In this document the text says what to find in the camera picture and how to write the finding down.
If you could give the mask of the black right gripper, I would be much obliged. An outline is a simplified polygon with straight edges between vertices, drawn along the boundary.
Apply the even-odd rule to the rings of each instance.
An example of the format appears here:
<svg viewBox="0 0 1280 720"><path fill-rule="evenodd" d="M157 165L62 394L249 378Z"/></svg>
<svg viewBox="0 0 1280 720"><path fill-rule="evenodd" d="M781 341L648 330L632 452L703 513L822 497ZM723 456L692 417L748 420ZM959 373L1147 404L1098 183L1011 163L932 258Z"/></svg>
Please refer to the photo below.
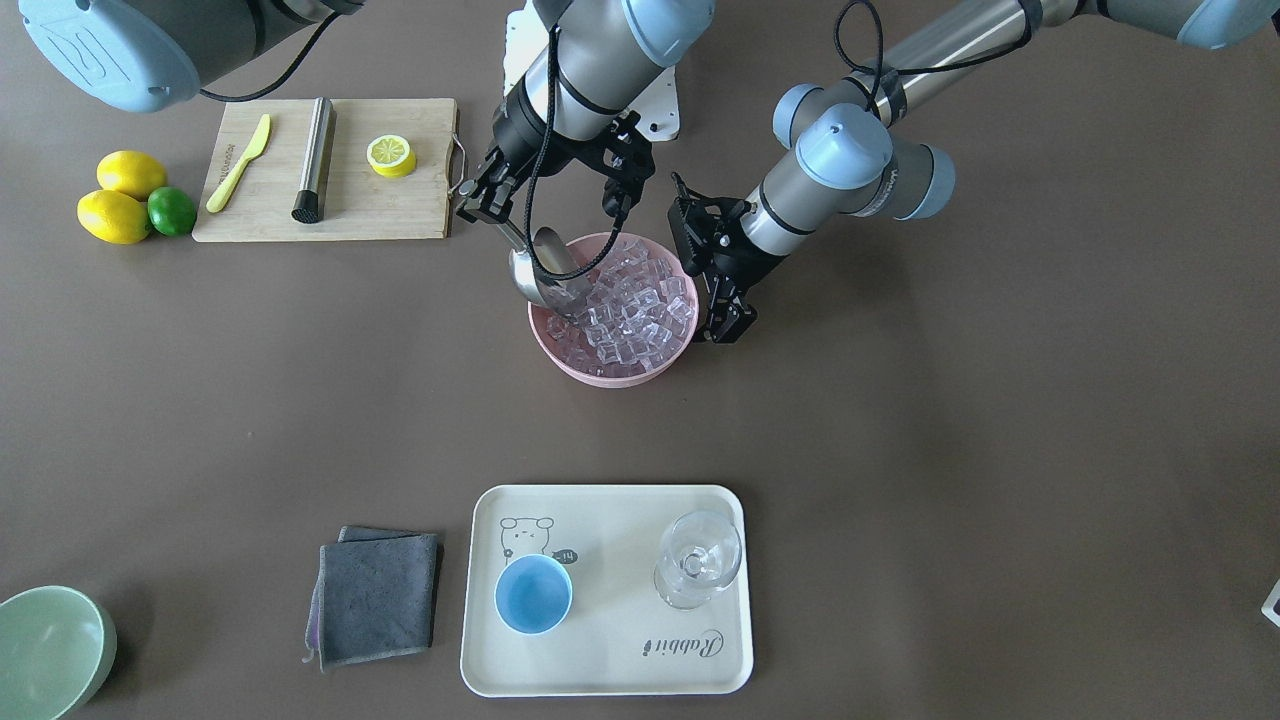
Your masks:
<svg viewBox="0 0 1280 720"><path fill-rule="evenodd" d="M516 193L534 177L541 150L540 143L524 140L516 140L509 149L493 140L475 172L460 186L456 215L467 223L507 223Z"/></svg>

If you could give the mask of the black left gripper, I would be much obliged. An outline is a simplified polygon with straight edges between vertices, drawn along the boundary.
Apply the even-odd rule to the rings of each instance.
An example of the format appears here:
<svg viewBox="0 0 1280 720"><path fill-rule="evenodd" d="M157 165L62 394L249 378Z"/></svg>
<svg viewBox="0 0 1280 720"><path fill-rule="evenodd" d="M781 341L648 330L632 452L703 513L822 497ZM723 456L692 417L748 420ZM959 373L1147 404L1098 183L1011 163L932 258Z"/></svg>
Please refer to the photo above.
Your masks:
<svg viewBox="0 0 1280 720"><path fill-rule="evenodd" d="M748 237L744 219L756 209L754 202L698 195L695 205L701 210L698 237L705 256L701 275L707 286L705 316L695 329L695 341L731 345L759 318L746 292L785 258L767 252Z"/></svg>

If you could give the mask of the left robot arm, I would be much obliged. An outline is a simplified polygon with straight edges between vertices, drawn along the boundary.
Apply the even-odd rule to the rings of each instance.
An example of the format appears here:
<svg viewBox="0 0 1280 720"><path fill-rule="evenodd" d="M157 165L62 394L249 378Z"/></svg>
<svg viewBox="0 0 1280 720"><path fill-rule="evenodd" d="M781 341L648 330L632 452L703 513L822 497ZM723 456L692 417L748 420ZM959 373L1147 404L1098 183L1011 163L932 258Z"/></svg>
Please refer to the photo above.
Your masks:
<svg viewBox="0 0 1280 720"><path fill-rule="evenodd" d="M745 197L712 197L676 179L668 219L684 270L707 284L695 341L735 342L756 319L748 291L828 219L919 220L948 202L952 159L892 135L893 123L979 64L1044 27L1098 15L1217 50L1277 23L1275 1L964 1L892 49L849 63L822 87L797 85L772 117L783 156Z"/></svg>

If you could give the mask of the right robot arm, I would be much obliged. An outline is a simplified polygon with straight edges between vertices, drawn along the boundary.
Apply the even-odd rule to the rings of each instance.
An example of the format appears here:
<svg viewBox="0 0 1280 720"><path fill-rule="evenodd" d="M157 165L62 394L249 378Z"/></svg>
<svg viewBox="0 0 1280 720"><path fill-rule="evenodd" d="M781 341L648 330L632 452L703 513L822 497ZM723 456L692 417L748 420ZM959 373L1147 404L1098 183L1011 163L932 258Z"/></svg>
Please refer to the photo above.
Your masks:
<svg viewBox="0 0 1280 720"><path fill-rule="evenodd" d="M709 28L712 1L536 1L541 51L495 110L493 136L463 186L462 217L504 222L516 193L579 165L605 181L621 222L653 174L634 101ZM133 113L212 97L212 85L302 31L357 31L325 51L340 92L412 94L430 79L489 87L497 35L486 1L18 1L20 24L54 69L88 96Z"/></svg>

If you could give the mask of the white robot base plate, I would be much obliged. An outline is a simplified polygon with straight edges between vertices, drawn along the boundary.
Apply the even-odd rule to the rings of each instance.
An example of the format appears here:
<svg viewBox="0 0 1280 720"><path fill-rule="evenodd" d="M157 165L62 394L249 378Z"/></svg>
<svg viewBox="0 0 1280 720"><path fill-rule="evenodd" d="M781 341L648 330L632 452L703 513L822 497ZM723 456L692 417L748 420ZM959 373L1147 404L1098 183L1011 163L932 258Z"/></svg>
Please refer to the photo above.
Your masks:
<svg viewBox="0 0 1280 720"><path fill-rule="evenodd" d="M506 18L506 54L503 58L504 97L524 76L525 70L547 46L547 32L531 1ZM681 117L676 68L666 68L628 106L641 117L640 132L652 142L666 142L678 137Z"/></svg>

